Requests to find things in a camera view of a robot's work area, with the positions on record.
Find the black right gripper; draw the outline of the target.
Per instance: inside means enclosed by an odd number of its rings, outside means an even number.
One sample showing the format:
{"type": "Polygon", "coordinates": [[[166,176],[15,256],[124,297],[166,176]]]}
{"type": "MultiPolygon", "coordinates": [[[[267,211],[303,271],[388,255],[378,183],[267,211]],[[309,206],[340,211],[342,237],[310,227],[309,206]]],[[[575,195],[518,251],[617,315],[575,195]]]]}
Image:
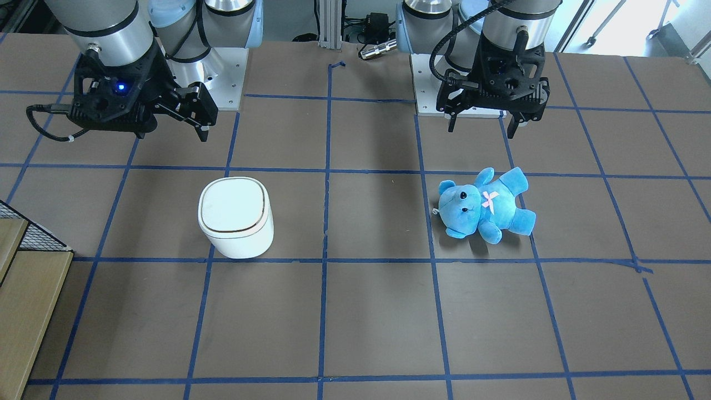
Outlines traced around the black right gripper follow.
{"type": "Polygon", "coordinates": [[[218,106],[202,82],[178,88],[156,40],[127,65],[104,65],[99,55],[99,46],[91,43],[79,56],[69,121],[84,130],[133,132],[143,138],[157,128],[157,112],[190,124],[201,142],[208,141],[218,106]]]}

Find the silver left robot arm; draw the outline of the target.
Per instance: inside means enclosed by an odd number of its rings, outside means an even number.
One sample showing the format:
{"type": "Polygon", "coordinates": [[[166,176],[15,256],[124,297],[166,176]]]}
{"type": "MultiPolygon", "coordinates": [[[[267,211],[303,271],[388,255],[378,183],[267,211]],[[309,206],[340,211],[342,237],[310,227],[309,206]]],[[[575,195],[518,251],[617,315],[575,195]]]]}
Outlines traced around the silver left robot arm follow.
{"type": "Polygon", "coordinates": [[[448,130],[470,109],[510,114],[506,129],[540,121],[548,105],[544,39],[560,1],[402,1],[398,49],[422,57],[414,66],[430,84],[432,112],[448,130]]]}

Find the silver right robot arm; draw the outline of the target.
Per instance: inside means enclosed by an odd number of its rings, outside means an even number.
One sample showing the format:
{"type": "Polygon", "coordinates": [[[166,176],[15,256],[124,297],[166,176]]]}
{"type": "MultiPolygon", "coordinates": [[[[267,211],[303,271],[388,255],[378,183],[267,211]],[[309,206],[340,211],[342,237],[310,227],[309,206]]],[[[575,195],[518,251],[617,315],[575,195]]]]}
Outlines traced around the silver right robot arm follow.
{"type": "Polygon", "coordinates": [[[238,108],[246,55],[263,41],[262,1],[48,1],[81,50],[69,104],[26,108],[34,129],[73,142],[91,130],[142,139],[163,114],[195,129],[201,142],[221,109],[238,108]]]}

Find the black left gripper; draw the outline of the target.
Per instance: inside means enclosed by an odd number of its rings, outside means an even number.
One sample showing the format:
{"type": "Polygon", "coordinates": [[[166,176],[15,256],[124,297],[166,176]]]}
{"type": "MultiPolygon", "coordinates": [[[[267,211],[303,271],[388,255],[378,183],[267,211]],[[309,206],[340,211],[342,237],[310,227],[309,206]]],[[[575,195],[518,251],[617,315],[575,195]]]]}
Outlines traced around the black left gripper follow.
{"type": "Polygon", "coordinates": [[[457,114],[472,107],[509,112],[506,137],[513,139],[525,121],[540,121],[548,104],[549,79],[542,76],[544,44],[528,48],[528,36],[517,34],[514,48],[496,46],[480,37],[472,70],[467,76],[448,69],[437,95],[436,109],[449,117],[447,132],[455,129],[457,114]]]}

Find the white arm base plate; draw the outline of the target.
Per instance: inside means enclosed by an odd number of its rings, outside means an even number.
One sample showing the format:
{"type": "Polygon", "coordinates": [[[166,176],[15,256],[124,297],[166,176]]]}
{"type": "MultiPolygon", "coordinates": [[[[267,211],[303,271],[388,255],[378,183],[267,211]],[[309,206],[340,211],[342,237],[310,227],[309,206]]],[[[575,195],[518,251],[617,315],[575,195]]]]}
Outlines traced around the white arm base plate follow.
{"type": "Polygon", "coordinates": [[[211,48],[200,60],[168,61],[168,65],[183,88],[202,81],[220,111],[238,111],[248,56],[246,48],[211,48]]]}
{"type": "MultiPolygon", "coordinates": [[[[412,82],[417,105],[417,114],[420,117],[444,117],[444,112],[437,111],[436,100],[441,82],[429,70],[428,54],[412,54],[410,56],[412,67],[412,82]]],[[[507,112],[485,107],[472,107],[458,114],[458,117],[467,118],[498,118],[506,117],[507,112]]]]}

